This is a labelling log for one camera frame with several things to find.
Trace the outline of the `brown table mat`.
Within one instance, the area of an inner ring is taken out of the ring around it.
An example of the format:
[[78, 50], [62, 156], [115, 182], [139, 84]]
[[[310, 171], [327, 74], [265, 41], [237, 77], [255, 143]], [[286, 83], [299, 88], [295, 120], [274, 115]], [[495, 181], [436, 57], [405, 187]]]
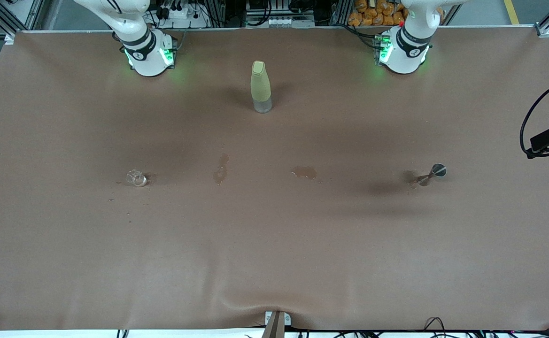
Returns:
[[[272, 310], [316, 330], [548, 329], [549, 158], [519, 147], [547, 88], [529, 27], [442, 28], [404, 76], [343, 29], [191, 31], [151, 78], [109, 33], [20, 33], [0, 53], [0, 330]], [[415, 184], [435, 163], [447, 175]]]

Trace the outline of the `steel double jigger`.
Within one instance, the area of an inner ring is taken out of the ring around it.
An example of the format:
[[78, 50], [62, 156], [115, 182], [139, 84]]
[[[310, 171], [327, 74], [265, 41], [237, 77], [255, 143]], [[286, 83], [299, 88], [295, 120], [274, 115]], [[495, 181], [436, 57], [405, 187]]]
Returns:
[[431, 182], [433, 182], [435, 179], [441, 179], [445, 177], [448, 173], [448, 169], [445, 165], [442, 163], [435, 163], [429, 173], [427, 175], [421, 175], [416, 177], [414, 180], [414, 183], [418, 186], [428, 186]]

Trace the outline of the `metal clamp bracket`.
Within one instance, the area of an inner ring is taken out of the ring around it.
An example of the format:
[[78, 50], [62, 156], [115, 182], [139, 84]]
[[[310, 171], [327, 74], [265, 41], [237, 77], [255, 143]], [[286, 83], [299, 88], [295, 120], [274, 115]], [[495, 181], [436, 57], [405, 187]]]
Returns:
[[261, 338], [285, 338], [286, 328], [291, 327], [291, 315], [287, 312], [265, 312], [265, 329]]

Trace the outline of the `white power strip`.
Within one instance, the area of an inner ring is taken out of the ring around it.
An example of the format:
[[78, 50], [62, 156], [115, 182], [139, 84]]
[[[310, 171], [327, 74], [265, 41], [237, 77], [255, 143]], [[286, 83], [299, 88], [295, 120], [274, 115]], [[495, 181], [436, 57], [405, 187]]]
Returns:
[[156, 10], [156, 16], [160, 20], [191, 20], [199, 18], [196, 9], [182, 2], [172, 2], [171, 4], [161, 4]]

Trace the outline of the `pile of orange bags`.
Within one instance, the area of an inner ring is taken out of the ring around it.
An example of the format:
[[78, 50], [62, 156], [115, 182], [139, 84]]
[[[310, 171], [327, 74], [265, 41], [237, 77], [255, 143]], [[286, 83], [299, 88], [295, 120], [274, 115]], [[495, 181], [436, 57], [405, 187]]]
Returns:
[[337, 23], [347, 26], [440, 25], [452, 0], [347, 0]]

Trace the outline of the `white terminal strip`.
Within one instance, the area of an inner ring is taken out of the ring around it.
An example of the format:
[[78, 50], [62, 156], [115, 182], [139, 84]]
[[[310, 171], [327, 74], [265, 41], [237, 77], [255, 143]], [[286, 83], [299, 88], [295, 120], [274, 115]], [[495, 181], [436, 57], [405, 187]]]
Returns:
[[268, 20], [269, 28], [311, 28], [315, 26], [315, 22], [306, 18], [293, 18], [293, 17], [284, 17], [284, 18], [270, 18]]

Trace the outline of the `elongated liquid puddle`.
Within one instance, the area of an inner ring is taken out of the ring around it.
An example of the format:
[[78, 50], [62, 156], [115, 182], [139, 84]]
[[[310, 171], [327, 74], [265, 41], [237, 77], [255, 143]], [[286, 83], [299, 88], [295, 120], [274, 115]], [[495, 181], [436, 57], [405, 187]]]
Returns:
[[227, 164], [230, 158], [227, 154], [222, 154], [220, 160], [218, 161], [218, 167], [213, 173], [213, 180], [217, 185], [221, 185], [228, 175]]

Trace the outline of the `small clear glass cup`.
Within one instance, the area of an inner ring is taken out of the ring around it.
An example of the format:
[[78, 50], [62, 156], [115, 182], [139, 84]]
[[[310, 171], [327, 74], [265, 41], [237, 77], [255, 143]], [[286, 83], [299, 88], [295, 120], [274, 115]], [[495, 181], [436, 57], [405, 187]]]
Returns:
[[148, 184], [148, 178], [142, 171], [133, 169], [126, 174], [126, 182], [134, 187], [144, 187]]

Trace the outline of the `yellow-green frosted bottle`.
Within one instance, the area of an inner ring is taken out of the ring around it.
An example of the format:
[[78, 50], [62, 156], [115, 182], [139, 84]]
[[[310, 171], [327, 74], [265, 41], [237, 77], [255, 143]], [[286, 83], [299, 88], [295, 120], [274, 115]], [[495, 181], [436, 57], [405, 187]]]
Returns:
[[254, 109], [261, 114], [268, 113], [272, 109], [272, 92], [263, 61], [255, 61], [252, 64], [250, 90]]

